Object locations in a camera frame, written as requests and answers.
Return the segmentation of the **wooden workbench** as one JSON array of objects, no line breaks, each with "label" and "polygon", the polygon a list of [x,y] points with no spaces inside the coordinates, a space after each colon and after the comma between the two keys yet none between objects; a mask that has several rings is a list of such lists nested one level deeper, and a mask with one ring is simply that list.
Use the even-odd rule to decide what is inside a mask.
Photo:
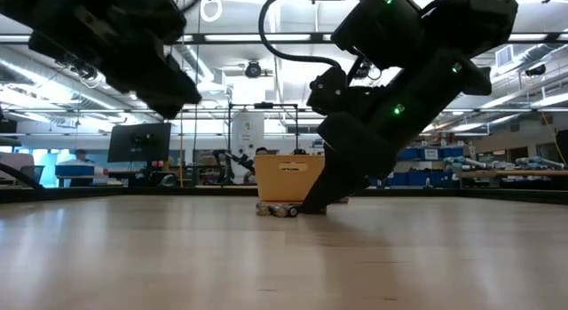
[{"label": "wooden workbench", "polygon": [[490,188],[501,188],[502,183],[533,185],[552,189],[568,190],[568,170],[478,170],[456,173],[461,187],[486,183]]}]

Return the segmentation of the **black ceiling track light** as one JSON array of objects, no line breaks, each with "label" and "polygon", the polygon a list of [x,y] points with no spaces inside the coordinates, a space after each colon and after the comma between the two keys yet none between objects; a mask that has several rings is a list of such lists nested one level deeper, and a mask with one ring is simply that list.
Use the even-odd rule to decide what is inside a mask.
[{"label": "black ceiling track light", "polygon": [[382,71],[376,68],[370,61],[364,60],[359,68],[356,70],[354,78],[357,80],[362,80],[365,78],[371,80],[378,80],[382,76]]},{"label": "black ceiling track light", "polygon": [[71,71],[76,73],[81,79],[92,81],[96,79],[99,75],[98,70],[91,66],[90,64],[79,60],[74,56],[68,56],[66,58],[66,65]]}]

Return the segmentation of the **person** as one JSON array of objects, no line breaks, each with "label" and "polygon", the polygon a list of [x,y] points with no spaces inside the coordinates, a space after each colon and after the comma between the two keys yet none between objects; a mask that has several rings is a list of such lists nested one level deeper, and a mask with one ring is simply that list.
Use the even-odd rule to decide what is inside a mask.
[{"label": "person", "polygon": [[[267,155],[268,150],[266,147],[259,147],[256,150],[256,155]],[[244,184],[255,185],[256,184],[256,173],[254,171],[247,171],[243,177]]]},{"label": "person", "polygon": [[87,157],[86,151],[77,149],[75,159],[58,163],[55,166],[55,175],[61,181],[69,180],[70,187],[90,187],[94,177],[102,177],[108,170],[97,165]]}]

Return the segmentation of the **white ceiling vent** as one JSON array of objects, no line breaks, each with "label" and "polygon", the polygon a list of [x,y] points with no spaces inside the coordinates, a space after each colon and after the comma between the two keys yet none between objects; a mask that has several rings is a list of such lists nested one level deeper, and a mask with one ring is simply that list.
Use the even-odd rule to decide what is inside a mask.
[{"label": "white ceiling vent", "polygon": [[507,68],[513,66],[516,61],[515,47],[513,44],[508,44],[499,49],[495,54],[495,66],[497,68]]}]

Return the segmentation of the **black overhead light bar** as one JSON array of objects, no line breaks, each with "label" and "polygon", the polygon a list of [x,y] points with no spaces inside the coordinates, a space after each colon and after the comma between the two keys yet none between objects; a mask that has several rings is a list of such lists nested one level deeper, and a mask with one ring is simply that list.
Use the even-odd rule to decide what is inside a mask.
[{"label": "black overhead light bar", "polygon": [[[274,44],[330,44],[330,33],[270,33],[268,41]],[[0,44],[27,44],[30,35],[0,35]],[[232,34],[186,34],[177,44],[260,44],[261,37],[253,33]],[[513,33],[507,44],[568,44],[568,32]]]}]

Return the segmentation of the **white round column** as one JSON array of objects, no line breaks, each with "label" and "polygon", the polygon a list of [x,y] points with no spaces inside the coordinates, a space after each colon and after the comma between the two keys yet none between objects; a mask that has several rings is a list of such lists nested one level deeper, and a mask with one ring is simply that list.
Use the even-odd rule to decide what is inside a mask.
[{"label": "white round column", "polygon": [[241,157],[253,157],[264,144],[264,113],[240,111],[232,117],[231,151]]}]

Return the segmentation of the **black monitor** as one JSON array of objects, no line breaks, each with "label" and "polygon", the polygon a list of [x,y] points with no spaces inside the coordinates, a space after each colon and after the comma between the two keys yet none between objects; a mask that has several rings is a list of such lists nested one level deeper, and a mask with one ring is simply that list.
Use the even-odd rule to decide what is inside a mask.
[{"label": "black monitor", "polygon": [[165,161],[170,151],[170,123],[115,126],[111,132],[107,161],[134,163]]}]

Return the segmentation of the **yellow plastic bin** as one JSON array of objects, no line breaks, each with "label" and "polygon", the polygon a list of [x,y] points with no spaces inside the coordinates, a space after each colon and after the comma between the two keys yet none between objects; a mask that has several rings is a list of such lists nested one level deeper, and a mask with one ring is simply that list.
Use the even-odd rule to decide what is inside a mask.
[{"label": "yellow plastic bin", "polygon": [[258,195],[265,202],[301,203],[321,174],[323,155],[258,155]]}]

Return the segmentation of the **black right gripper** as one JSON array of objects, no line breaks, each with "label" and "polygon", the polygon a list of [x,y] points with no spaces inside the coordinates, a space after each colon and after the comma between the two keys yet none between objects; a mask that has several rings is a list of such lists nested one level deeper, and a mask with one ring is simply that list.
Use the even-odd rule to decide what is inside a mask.
[{"label": "black right gripper", "polygon": [[339,158],[325,156],[323,170],[301,205],[303,214],[325,214],[329,204],[367,188],[366,177],[384,179],[396,164],[395,148],[349,113],[328,115],[318,134]]}]

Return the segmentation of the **shelf with blue bins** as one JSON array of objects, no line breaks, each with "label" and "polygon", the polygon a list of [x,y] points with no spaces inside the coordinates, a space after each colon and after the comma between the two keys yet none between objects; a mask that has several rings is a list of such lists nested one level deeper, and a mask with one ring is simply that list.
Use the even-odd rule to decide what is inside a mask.
[{"label": "shelf with blue bins", "polygon": [[390,182],[394,187],[446,187],[453,179],[446,158],[462,155],[458,147],[407,147],[398,155]]}]

